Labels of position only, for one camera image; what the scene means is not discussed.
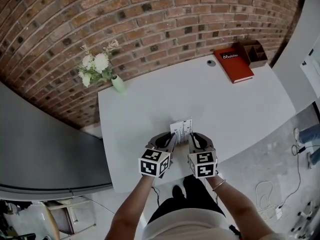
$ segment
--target red book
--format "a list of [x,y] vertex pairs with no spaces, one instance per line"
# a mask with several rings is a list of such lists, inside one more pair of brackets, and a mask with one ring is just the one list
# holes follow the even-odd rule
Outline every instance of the red book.
[[214,55],[233,84],[252,79],[254,73],[234,48],[215,50]]

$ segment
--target brick wall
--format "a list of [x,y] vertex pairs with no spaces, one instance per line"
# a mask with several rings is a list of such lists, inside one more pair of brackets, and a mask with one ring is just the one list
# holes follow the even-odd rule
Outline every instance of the brick wall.
[[75,65],[112,39],[124,80],[258,39],[271,61],[299,18],[299,0],[0,0],[0,79],[75,127],[99,122],[97,93]]

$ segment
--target white table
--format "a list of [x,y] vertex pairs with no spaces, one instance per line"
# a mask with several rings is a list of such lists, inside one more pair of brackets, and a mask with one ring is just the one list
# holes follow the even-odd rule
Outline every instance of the white table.
[[[100,91],[105,154],[116,192],[132,191],[141,175],[138,158],[151,137],[170,123],[192,117],[193,131],[212,139],[219,163],[260,141],[295,115],[294,106],[269,67],[232,84],[213,55],[168,66],[126,81],[126,95]],[[173,165],[155,185],[190,175],[187,145],[175,148]]]

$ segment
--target person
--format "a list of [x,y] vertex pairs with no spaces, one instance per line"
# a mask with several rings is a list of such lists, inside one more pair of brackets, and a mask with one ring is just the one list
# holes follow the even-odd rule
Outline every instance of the person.
[[[298,128],[293,130],[294,139],[298,147],[302,147],[305,143],[320,139],[320,124],[316,124],[305,130],[299,131]],[[320,161],[320,148],[312,154],[307,152],[308,167],[313,168]]]
[[[221,177],[207,182],[230,212],[244,240],[282,240],[259,216],[254,204]],[[143,175],[113,217],[105,240],[133,240],[154,178]],[[143,230],[143,240],[238,240],[229,230],[223,211],[204,184],[193,175],[183,180],[186,196],[174,186],[172,198],[165,200]]]

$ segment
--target black pants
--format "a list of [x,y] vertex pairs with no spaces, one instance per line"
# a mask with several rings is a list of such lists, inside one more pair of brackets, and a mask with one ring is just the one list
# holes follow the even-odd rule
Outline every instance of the black pants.
[[185,208],[207,209],[225,215],[199,179],[193,175],[187,176],[183,180],[183,186],[186,198],[180,196],[165,200],[154,212],[148,224],[163,215]]

